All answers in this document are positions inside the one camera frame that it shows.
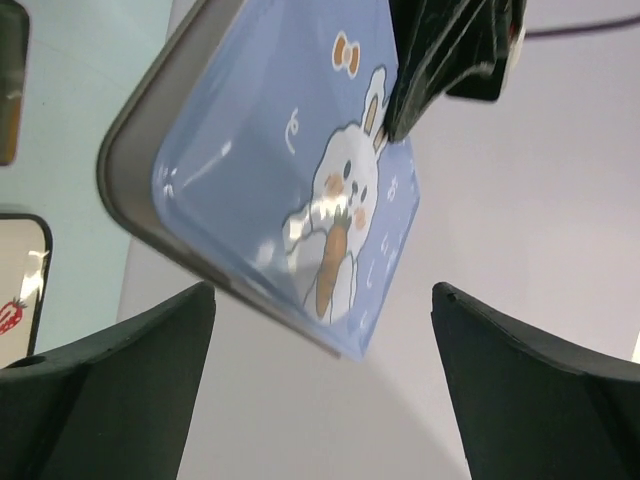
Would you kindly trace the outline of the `strawberry pattern tray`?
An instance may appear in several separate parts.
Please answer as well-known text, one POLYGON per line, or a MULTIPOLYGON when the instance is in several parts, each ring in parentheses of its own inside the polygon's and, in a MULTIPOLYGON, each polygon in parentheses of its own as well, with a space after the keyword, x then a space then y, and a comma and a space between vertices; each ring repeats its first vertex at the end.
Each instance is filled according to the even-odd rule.
POLYGON ((1 366, 35 350, 53 236, 41 217, 1 215, 1 366))

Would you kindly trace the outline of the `silver tin box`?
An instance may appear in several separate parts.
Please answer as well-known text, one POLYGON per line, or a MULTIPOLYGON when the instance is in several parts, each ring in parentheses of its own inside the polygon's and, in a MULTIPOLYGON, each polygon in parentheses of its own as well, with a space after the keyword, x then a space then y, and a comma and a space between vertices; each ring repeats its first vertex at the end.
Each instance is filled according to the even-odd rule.
POLYGON ((18 144, 30 19, 17 1, 1 2, 1 165, 14 162, 18 144))

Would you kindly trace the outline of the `silver tin lid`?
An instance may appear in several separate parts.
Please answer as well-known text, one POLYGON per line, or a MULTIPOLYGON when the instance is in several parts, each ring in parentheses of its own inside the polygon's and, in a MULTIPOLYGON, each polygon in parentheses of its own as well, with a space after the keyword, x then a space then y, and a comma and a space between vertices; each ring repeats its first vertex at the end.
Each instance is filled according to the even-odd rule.
POLYGON ((197 1, 109 128, 125 230, 327 350, 363 358, 419 204, 384 117, 385 1, 197 1))

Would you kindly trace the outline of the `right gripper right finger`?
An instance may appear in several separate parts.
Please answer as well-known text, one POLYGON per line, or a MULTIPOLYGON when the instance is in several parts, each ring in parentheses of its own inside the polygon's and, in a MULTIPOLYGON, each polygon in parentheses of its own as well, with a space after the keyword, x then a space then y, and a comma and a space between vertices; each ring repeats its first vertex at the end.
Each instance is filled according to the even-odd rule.
POLYGON ((639 366, 441 282, 432 325, 474 479, 636 479, 639 366))

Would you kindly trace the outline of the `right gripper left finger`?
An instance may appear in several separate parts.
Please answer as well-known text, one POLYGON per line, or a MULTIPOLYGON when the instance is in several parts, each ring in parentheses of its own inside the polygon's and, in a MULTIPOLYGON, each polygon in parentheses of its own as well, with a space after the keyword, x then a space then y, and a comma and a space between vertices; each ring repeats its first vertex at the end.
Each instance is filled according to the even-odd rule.
POLYGON ((3 368, 2 478, 176 478, 215 314, 197 283, 3 368))

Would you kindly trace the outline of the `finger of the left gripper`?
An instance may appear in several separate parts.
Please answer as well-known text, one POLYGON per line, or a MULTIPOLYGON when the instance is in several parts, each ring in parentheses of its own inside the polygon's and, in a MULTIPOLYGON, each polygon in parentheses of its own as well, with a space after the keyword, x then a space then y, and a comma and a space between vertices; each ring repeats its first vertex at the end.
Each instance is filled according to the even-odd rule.
POLYGON ((397 79, 385 115, 404 139, 439 96, 496 101, 524 36, 527 3, 513 0, 391 1, 397 79))

